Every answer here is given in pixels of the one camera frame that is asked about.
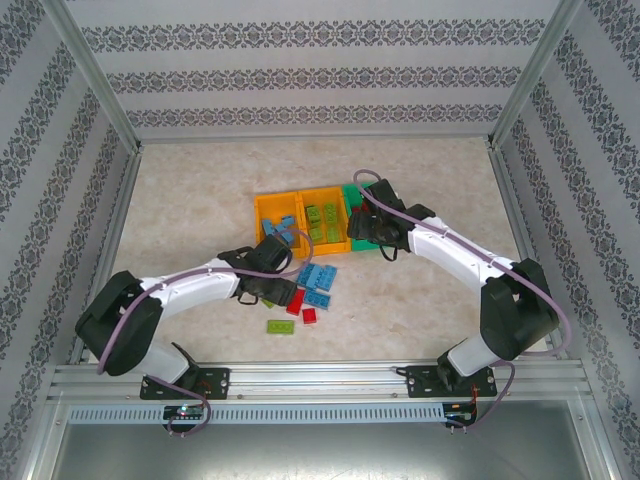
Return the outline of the green plastic bin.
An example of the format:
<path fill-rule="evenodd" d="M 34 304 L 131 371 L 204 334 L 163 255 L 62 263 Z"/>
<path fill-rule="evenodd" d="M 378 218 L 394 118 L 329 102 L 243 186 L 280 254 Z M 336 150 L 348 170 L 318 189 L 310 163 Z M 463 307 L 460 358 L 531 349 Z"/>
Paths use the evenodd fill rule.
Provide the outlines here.
<path fill-rule="evenodd" d="M 369 208 L 364 200 L 364 197 L 361 195 L 360 191 L 356 187 L 355 184 L 344 184 L 342 186 L 342 192 L 344 196 L 345 207 L 347 211 L 347 217 L 350 218 L 352 215 L 351 208 L 359 207 L 361 211 L 368 212 Z M 351 240 L 351 250 L 352 251 L 365 251 L 365 250 L 377 250 L 378 246 L 374 243 L 371 243 L 366 240 Z"/>

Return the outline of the orange plastic bin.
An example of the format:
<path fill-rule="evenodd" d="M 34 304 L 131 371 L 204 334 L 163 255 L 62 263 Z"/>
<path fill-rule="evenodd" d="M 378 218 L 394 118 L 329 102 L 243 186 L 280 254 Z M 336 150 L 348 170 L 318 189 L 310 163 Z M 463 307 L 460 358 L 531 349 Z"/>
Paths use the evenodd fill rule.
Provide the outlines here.
<path fill-rule="evenodd" d="M 349 253 L 351 251 L 351 240 L 348 238 L 347 232 L 346 232 L 348 217 L 347 217 L 347 211 L 345 207 L 342 189 L 339 186 L 334 186 L 334 187 L 301 190 L 297 193 L 301 197 L 302 214 L 304 219 L 307 222 L 307 232 L 305 233 L 310 239 L 311 237 L 309 236 L 309 229 L 312 226 L 321 225 L 325 229 L 325 238 L 326 238 L 326 232 L 328 227 L 335 226 L 340 230 L 340 235 L 341 235 L 340 243 L 330 244 L 327 242 L 327 238 L 326 238 L 325 243 L 314 244 L 311 239 L 314 255 L 319 256 L 319 255 L 334 255 L 334 254 Z M 325 203 L 334 203 L 337 207 L 338 220 L 337 220 L 337 223 L 334 225 L 328 225 L 324 220 L 323 205 Z M 309 224 L 306 216 L 306 212 L 305 212 L 305 208 L 309 205 L 316 205 L 320 208 L 322 213 L 321 224 L 318 224 L 318 225 Z"/>
<path fill-rule="evenodd" d="M 297 192 L 257 195 L 254 198 L 256 242 L 260 243 L 266 236 L 262 226 L 263 220 L 269 219 L 276 225 L 285 216 L 293 217 L 294 228 L 307 232 L 307 222 L 302 214 L 302 200 Z"/>

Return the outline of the grey metal panel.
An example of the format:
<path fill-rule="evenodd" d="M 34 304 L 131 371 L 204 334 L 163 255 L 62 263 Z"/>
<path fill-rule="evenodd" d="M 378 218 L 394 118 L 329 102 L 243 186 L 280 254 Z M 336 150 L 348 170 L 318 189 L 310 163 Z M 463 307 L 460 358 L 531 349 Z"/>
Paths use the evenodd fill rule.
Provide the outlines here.
<path fill-rule="evenodd" d="M 224 421 L 174 439 L 121 405 L 59 406 L 27 480 L 629 480 L 589 401 L 513 401 L 480 426 Z"/>

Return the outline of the aluminium mounting rail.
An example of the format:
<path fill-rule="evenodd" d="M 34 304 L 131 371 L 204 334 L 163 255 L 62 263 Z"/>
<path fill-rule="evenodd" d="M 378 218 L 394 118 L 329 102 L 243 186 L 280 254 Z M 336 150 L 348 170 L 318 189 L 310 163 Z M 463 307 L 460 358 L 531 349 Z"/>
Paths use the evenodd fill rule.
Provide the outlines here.
<path fill-rule="evenodd" d="M 350 402 L 408 397 L 408 381 L 391 362 L 228 363 L 222 383 L 228 401 Z M 524 360 L 507 390 L 509 400 L 573 399 L 593 394 L 577 360 Z M 48 401 L 115 403 L 139 398 L 142 376 L 98 375 L 92 364 L 59 366 L 46 394 Z"/>

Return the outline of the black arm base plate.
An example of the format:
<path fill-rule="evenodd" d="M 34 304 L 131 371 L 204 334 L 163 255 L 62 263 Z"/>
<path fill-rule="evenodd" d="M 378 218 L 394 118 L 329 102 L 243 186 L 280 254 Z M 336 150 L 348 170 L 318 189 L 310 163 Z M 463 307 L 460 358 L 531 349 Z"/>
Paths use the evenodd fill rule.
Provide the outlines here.
<path fill-rule="evenodd" d="M 480 398 L 493 398 L 497 395 L 491 367 L 485 367 L 468 377 L 436 365 L 399 367 L 396 373 L 405 378 L 410 398 L 471 397 L 473 393 Z"/>
<path fill-rule="evenodd" d="M 144 376 L 139 396 L 142 400 L 225 400 L 230 383 L 227 368 L 189 368 L 172 387 Z"/>

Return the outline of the aluminium side rail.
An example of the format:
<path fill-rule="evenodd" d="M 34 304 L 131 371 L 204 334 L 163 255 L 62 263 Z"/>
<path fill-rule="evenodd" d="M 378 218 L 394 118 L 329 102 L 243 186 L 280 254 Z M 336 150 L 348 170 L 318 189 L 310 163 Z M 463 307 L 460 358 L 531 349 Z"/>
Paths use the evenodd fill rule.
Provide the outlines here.
<path fill-rule="evenodd" d="M 504 161 L 503 155 L 498 147 L 495 147 L 490 138 L 485 139 L 485 146 L 491 167 L 498 185 L 502 202 L 509 220 L 512 235 L 518 254 L 521 259 L 531 257 L 537 259 L 534 244 L 530 240 L 529 231 L 525 218 L 520 209 L 516 190 L 509 176 L 508 168 Z M 557 306 L 558 318 L 560 325 L 552 333 L 545 337 L 546 351 L 528 352 L 530 357 L 554 357 L 556 359 L 565 360 L 568 358 L 567 349 L 571 344 L 573 332 L 571 324 L 564 311 Z"/>
<path fill-rule="evenodd" d="M 82 341 L 77 339 L 75 325 L 111 275 L 141 159 L 142 148 L 139 148 L 122 170 L 118 183 L 105 192 L 98 204 L 99 210 L 89 232 L 67 302 L 70 337 L 69 344 L 62 350 L 64 364 L 82 361 L 84 347 Z"/>

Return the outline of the aluminium frame post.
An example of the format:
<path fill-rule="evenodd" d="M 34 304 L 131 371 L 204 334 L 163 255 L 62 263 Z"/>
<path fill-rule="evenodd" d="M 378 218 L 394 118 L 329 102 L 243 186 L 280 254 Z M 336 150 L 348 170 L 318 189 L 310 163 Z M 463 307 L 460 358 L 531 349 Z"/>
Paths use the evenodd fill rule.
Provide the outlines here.
<path fill-rule="evenodd" d="M 529 94 L 551 59 L 554 49 L 582 4 L 583 0 L 558 1 L 556 9 L 505 103 L 494 129 L 487 136 L 486 145 L 490 151 L 495 151 L 505 141 L 512 125 L 524 108 Z"/>
<path fill-rule="evenodd" d="M 65 0 L 39 0 L 57 32 L 72 54 L 85 80 L 93 90 L 120 139 L 137 152 L 141 141 L 121 106 L 106 74 L 91 50 Z"/>

